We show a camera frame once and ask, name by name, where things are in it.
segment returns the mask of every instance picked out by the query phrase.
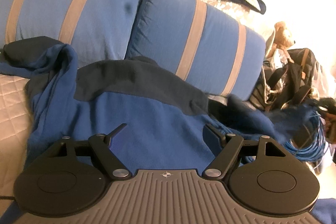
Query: crosshair logo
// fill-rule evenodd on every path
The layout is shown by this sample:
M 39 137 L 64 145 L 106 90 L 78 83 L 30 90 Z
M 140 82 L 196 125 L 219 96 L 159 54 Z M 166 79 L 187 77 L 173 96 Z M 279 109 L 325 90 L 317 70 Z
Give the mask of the crosshair logo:
M 161 175 L 163 175 L 165 178 L 167 178 L 167 177 L 170 177 L 172 174 L 166 171 Z

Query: metal screw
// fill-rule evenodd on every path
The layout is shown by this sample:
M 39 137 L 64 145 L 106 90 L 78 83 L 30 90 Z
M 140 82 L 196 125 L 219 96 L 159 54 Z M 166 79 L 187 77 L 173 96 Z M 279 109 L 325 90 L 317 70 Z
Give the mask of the metal screw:
M 117 178 L 124 178 L 128 176 L 129 172 L 126 169 L 116 169 L 113 171 L 112 175 Z
M 222 174 L 218 169 L 207 169 L 204 173 L 211 178 L 219 177 Z

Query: quilted mattress cover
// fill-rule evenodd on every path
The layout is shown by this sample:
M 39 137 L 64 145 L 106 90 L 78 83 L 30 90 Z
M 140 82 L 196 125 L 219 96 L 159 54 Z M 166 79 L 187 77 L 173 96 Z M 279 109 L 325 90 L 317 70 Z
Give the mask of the quilted mattress cover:
M 32 114 L 24 87 L 28 79 L 0 75 L 0 196 L 13 196 L 13 184 L 22 171 Z M 10 200 L 0 200 L 0 216 Z

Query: striped cushion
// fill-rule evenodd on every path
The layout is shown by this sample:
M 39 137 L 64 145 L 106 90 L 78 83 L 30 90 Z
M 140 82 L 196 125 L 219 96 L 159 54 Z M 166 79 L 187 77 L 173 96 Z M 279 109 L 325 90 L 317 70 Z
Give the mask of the striped cushion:
M 139 0 L 0 0 L 0 48 L 48 36 L 71 44 L 79 65 L 123 59 Z
M 209 94 L 247 100 L 264 53 L 260 35 L 199 0 L 142 0 L 126 56 L 152 58 Z

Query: ribbed gray plate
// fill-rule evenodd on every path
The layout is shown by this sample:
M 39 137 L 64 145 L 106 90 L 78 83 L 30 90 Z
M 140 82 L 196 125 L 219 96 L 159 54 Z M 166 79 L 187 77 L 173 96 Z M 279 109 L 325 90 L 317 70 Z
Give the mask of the ribbed gray plate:
M 309 213 L 275 218 L 250 212 L 236 203 L 218 181 L 195 170 L 140 170 L 114 182 L 88 210 L 64 218 L 26 213 L 15 224 L 318 224 Z

